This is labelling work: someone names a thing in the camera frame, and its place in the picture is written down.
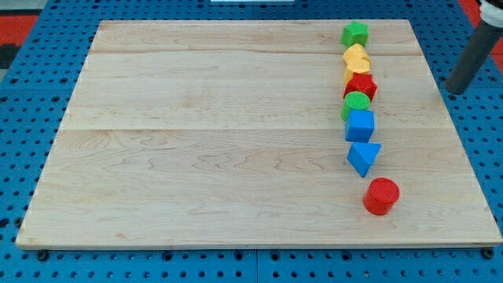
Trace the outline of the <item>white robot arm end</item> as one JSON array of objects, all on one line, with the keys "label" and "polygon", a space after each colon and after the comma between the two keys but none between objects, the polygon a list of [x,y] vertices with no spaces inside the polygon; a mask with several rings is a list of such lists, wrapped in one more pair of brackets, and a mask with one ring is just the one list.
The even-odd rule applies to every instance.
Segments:
[{"label": "white robot arm end", "polygon": [[502,28],[502,0],[481,0],[481,20],[496,28]]}]

